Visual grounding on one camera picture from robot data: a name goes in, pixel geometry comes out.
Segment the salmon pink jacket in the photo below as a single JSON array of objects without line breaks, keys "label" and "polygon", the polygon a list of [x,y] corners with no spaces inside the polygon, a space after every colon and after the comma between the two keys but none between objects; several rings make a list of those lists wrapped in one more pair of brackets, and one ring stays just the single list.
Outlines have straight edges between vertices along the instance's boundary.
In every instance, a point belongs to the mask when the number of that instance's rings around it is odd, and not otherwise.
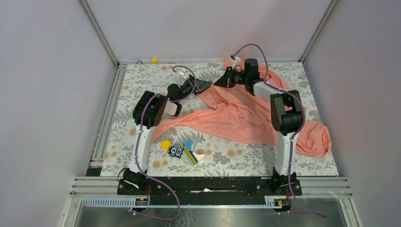
[{"label": "salmon pink jacket", "polygon": [[[289,90],[284,80],[271,70],[267,80],[276,87]],[[252,96],[244,85],[233,88],[211,86],[199,98],[211,109],[162,120],[151,141],[155,142],[170,128],[181,125],[235,142],[278,147],[278,135],[271,123],[270,103]],[[296,152],[309,157],[325,157],[331,146],[328,128],[319,121],[306,121],[297,139]]]}]

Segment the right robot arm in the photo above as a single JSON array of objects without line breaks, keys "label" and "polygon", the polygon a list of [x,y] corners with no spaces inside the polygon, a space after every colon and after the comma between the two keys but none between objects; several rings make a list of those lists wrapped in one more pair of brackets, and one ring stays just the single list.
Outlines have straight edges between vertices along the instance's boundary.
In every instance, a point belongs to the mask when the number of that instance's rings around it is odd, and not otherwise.
[{"label": "right robot arm", "polygon": [[245,59],[241,70],[236,69],[241,62],[239,57],[230,56],[229,59],[233,65],[228,66],[214,84],[225,88],[244,85],[248,93],[270,103],[271,124],[278,135],[278,151],[267,190],[283,196],[302,195],[293,167],[297,139],[305,124],[305,110],[299,92],[284,90],[270,84],[267,79],[261,79],[259,64],[254,58]]}]

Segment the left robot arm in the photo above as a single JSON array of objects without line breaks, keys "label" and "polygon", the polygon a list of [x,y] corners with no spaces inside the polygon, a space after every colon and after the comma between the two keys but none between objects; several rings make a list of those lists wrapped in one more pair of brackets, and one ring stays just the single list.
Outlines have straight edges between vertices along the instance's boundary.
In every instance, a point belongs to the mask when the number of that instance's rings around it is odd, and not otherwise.
[{"label": "left robot arm", "polygon": [[211,81],[197,80],[190,75],[182,85],[171,84],[167,95],[145,91],[133,109],[136,126],[134,150],[128,167],[121,170],[118,194],[142,194],[150,191],[147,182],[148,154],[152,136],[163,115],[177,117],[182,109],[180,101],[192,94],[199,95],[212,85]]}]

